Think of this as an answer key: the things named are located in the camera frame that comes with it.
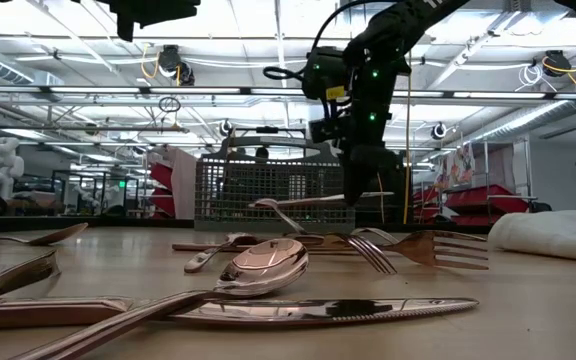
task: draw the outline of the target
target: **gray plastic basket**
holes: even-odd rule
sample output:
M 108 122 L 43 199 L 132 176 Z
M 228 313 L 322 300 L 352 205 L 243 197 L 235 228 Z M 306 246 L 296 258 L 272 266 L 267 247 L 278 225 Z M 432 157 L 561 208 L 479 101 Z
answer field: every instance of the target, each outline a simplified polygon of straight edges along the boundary
M 231 152 L 228 146 L 279 145 L 319 153 L 287 161 L 260 159 Z M 343 193 L 342 169 L 327 144 L 282 137 L 224 140 L 221 150 L 197 161 L 195 229 L 203 231 L 292 232 L 272 209 L 252 209 L 261 198 L 294 200 Z M 351 231 L 355 213 L 343 202 L 293 206 L 282 211 L 312 232 Z

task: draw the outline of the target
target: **wooden table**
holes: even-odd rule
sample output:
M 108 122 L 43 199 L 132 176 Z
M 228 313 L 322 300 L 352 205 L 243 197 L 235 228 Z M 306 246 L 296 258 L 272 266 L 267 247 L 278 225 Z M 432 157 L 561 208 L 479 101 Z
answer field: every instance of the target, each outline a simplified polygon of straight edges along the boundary
M 24 233 L 31 236 L 42 232 Z M 63 270 L 50 296 L 160 298 L 208 289 L 232 254 L 195 275 L 193 255 L 173 242 L 221 241 L 222 234 L 161 228 L 94 228 L 57 246 Z M 0 245 L 0 270 L 46 251 Z M 308 272 L 277 298 L 473 297 L 473 311 L 400 322 L 312 330 L 236 331 L 150 324 L 87 359 L 576 359 L 576 261 L 493 252 L 487 272 L 427 268 L 393 255 L 398 275 L 360 257 L 311 256 Z M 13 296 L 44 296 L 37 284 Z M 0 331 L 0 359 L 76 328 Z

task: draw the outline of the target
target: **wire basket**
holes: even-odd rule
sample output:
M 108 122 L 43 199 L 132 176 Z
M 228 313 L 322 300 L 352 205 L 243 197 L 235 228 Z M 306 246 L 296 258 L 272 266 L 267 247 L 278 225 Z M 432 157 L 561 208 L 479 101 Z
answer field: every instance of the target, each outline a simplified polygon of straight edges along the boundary
M 319 154 L 275 161 L 232 152 L 226 160 L 228 145 L 288 145 L 316 149 Z M 342 168 L 328 145 L 279 137 L 226 139 L 220 153 L 204 155 L 197 161 L 195 184 L 195 229 L 204 231 L 292 232 L 274 210 L 248 205 L 261 198 L 281 201 L 343 193 Z M 343 202 L 293 206 L 282 211 L 312 232 L 354 228 L 354 210 Z

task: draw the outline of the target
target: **white cloth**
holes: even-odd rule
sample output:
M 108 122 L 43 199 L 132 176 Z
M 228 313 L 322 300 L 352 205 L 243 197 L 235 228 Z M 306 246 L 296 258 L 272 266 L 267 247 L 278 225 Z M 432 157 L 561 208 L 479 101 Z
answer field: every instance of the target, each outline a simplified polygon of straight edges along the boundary
M 576 259 L 576 211 L 505 215 L 488 241 L 501 249 Z

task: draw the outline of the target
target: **ceiling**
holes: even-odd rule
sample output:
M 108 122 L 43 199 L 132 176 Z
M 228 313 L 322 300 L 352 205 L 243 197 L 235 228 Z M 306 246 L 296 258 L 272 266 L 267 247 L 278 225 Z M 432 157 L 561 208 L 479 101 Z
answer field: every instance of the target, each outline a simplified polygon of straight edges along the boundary
M 339 6 L 338 0 L 204 0 L 197 16 L 144 29 L 136 27 L 135 40 L 128 43 L 116 36 L 116 17 L 105 4 L 95 0 L 81 0 L 81 4 L 51 0 L 46 1 L 50 13 L 47 15 L 29 3 L 34 1 L 0 3 L 0 54 L 9 60 L 16 60 L 19 66 L 49 72 L 61 79 L 64 85 L 73 86 L 146 86 L 147 83 L 152 86 L 174 86 L 173 81 L 161 73 L 149 79 L 139 63 L 116 62 L 136 62 L 142 56 L 154 58 L 162 45 L 176 44 L 180 46 L 182 58 L 193 68 L 196 86 L 282 87 L 281 82 L 263 76 L 259 63 L 288 63 L 290 69 L 301 68 L 314 35 Z M 482 41 L 483 46 L 478 48 L 477 39 L 484 37 L 491 24 L 502 14 L 504 2 L 499 1 L 496 5 L 498 8 L 491 7 L 488 1 L 473 3 L 486 6 L 477 5 L 477 8 L 473 5 L 456 12 L 429 29 L 412 49 L 413 89 L 501 92 L 574 90 L 571 79 L 565 76 L 543 77 L 534 85 L 522 85 L 525 76 L 536 76 L 525 73 L 526 65 L 531 64 L 533 59 L 540 61 L 546 50 L 562 50 L 576 67 L 574 16 L 554 7 L 547 9 L 550 12 L 524 14 L 526 16 L 515 18 L 521 19 L 517 24 L 506 30 L 497 29 L 498 34 L 486 38 L 485 42 Z M 534 3 L 543 7 L 551 2 Z M 353 15 L 350 21 L 348 17 L 339 17 L 328 27 L 320 45 L 345 47 L 348 39 L 365 28 L 368 15 L 365 18 Z M 73 39 L 69 30 L 81 41 Z M 281 41 L 278 40 L 278 32 L 282 35 Z M 469 48 L 474 48 L 469 58 L 454 72 L 442 76 L 446 65 Z M 61 60 L 50 57 L 55 51 L 62 57 Z M 419 64 L 422 58 L 426 62 L 424 65 Z M 112 71 L 99 59 L 114 62 Z M 256 67 L 242 68 L 242 64 Z M 155 70 L 153 62 L 146 62 L 144 67 L 148 74 Z M 0 79 L 0 85 L 9 83 Z M 291 80 L 286 86 L 299 88 L 300 84 Z M 398 79 L 397 89 L 407 89 L 407 86 L 406 78 Z M 210 98 L 197 97 L 205 101 Z M 20 105 L 14 100 L 0 96 L 0 102 L 37 118 L 47 117 L 46 106 Z M 430 138 L 430 127 L 440 121 L 455 129 L 444 141 L 444 144 L 448 144 L 456 139 L 468 138 L 469 134 L 518 108 L 512 104 L 488 106 L 477 101 L 460 105 L 414 105 L 410 111 L 413 146 L 441 145 Z M 52 119 L 69 109 L 70 106 L 55 104 Z M 72 132 L 74 139 L 82 141 L 119 141 L 137 136 L 146 142 L 158 142 L 166 137 L 174 138 L 174 142 L 202 143 L 211 135 L 214 137 L 213 131 L 217 131 L 219 122 L 224 119 L 230 119 L 240 126 L 288 125 L 303 128 L 307 121 L 323 116 L 318 104 L 303 100 L 193 106 L 190 112 L 184 108 L 177 114 L 170 114 L 163 124 L 169 126 L 176 121 L 187 126 L 191 133 L 157 134 L 149 130 L 139 132 L 152 121 L 144 106 L 84 106 L 71 110 L 74 112 L 63 116 L 60 124 L 95 122 L 107 126 L 135 127 L 134 131 L 125 131 L 120 136 L 112 134 L 113 137 L 104 132 L 93 137 Z M 394 104 L 391 110 L 393 121 L 386 129 L 384 139 L 389 145 L 401 145 L 406 138 L 407 108 Z M 557 122 L 553 126 L 562 124 L 567 123 Z

